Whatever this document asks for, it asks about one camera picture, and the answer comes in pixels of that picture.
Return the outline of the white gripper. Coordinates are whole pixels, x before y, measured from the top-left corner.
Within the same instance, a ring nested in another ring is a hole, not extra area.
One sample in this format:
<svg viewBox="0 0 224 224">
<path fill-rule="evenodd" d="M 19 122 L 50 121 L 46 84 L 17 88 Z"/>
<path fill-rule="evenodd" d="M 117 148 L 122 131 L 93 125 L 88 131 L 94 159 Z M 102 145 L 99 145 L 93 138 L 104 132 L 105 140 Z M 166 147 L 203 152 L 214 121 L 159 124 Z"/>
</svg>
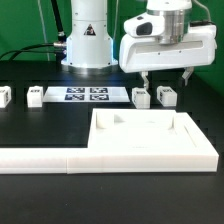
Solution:
<svg viewBox="0 0 224 224">
<path fill-rule="evenodd" d="M 120 43 L 119 65 L 126 73 L 140 72 L 148 90 L 148 71 L 186 68 L 181 86 L 187 86 L 196 66 L 211 64 L 215 59 L 216 26 L 189 26 L 178 43 L 162 44 L 165 18 L 141 14 L 124 23 L 126 34 Z"/>
</svg>

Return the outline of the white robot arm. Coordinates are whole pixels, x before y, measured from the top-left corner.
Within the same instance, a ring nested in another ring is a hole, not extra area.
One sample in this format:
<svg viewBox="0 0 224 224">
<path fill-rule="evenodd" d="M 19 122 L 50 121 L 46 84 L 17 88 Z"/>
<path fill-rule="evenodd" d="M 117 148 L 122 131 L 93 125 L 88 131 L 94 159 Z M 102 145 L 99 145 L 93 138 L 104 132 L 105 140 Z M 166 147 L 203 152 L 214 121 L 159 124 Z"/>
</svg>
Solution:
<svg viewBox="0 0 224 224">
<path fill-rule="evenodd" d="M 119 58 L 107 32 L 107 0 L 71 0 L 72 32 L 62 65 L 81 74 L 102 73 L 119 66 L 126 73 L 196 66 L 215 59 L 216 26 L 209 20 L 190 20 L 197 0 L 147 0 L 146 12 L 124 22 Z"/>
</svg>

